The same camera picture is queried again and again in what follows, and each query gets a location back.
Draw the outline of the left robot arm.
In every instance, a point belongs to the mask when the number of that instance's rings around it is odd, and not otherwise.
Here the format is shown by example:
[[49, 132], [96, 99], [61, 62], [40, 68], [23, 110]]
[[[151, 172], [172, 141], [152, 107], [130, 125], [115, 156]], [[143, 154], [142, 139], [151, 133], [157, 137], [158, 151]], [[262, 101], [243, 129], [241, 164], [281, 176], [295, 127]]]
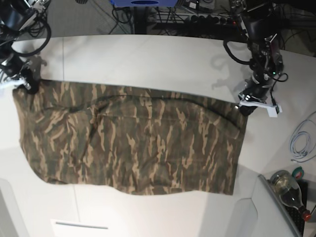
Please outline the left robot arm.
[[236, 108], [244, 116], [249, 116], [257, 108], [266, 109], [269, 117], [276, 118], [282, 112], [273, 97], [274, 86], [282, 82], [284, 65], [279, 48], [279, 19], [274, 13], [270, 0], [231, 0], [230, 13], [234, 23], [245, 39], [251, 53], [248, 61], [235, 57], [229, 40], [223, 41], [227, 54], [237, 63], [249, 66], [252, 75], [245, 80], [243, 91], [238, 94]]

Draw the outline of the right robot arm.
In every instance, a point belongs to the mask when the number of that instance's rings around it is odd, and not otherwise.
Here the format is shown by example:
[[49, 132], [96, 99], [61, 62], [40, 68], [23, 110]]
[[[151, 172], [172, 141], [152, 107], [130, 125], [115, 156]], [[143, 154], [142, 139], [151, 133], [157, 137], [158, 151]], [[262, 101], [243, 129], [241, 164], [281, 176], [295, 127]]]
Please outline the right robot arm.
[[[21, 87], [29, 94], [39, 89], [39, 81], [30, 68], [31, 60], [22, 60], [40, 53], [51, 39], [47, 22], [49, 0], [2, 0], [0, 2], [0, 87]], [[13, 49], [13, 43], [24, 34], [38, 37], [46, 31], [44, 43], [32, 52]]]

